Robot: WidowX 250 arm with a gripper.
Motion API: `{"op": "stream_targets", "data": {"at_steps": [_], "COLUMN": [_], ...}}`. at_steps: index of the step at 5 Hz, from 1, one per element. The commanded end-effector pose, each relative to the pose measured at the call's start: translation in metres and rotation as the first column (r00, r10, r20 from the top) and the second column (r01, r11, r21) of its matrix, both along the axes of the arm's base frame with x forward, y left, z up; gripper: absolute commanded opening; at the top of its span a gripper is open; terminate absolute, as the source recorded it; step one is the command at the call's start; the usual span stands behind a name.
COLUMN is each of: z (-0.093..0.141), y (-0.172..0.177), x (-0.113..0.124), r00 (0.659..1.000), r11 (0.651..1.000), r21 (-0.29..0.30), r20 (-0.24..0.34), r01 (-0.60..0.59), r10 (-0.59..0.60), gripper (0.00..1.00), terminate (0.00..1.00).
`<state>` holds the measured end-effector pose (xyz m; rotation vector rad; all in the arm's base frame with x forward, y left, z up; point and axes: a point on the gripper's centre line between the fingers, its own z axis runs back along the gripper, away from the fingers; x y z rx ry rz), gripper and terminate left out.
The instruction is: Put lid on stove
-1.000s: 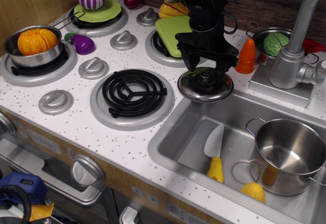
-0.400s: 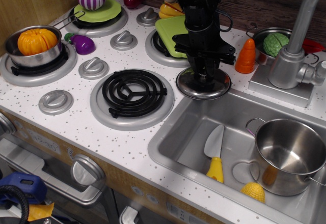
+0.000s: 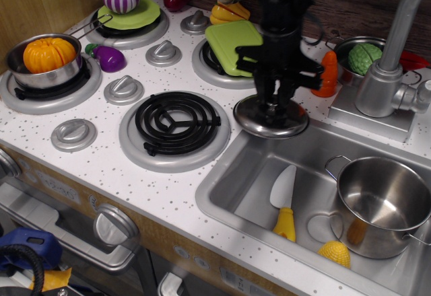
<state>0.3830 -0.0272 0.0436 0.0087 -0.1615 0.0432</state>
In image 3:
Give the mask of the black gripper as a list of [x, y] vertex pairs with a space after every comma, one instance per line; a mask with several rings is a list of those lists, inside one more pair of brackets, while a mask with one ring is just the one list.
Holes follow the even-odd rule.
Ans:
[[277, 113], [287, 111], [297, 87], [320, 89], [321, 75], [325, 68], [302, 53], [300, 30], [287, 34], [263, 33], [261, 45], [237, 46], [236, 67], [242, 71], [264, 75], [254, 76], [257, 98], [260, 104], [274, 103], [275, 80], [280, 82], [277, 90]]

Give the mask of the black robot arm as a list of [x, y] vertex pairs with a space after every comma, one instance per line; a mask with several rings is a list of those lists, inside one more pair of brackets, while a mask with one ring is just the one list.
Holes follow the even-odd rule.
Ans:
[[236, 66], [253, 74], [257, 104], [270, 114], [287, 108], [299, 87], [319, 89], [324, 67], [301, 51], [302, 25], [313, 0], [259, 0], [263, 43], [238, 46]]

